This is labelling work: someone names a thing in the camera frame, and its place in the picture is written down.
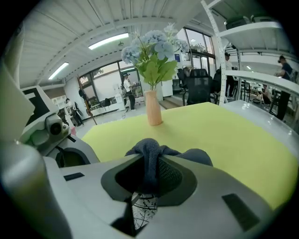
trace wooden vase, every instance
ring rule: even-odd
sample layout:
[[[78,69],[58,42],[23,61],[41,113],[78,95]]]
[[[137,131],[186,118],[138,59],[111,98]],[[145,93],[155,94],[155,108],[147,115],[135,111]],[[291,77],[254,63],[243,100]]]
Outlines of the wooden vase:
[[[162,116],[161,108],[157,100],[157,92],[146,91],[145,98],[146,114],[148,116],[149,124],[152,126],[160,125],[162,123]]]

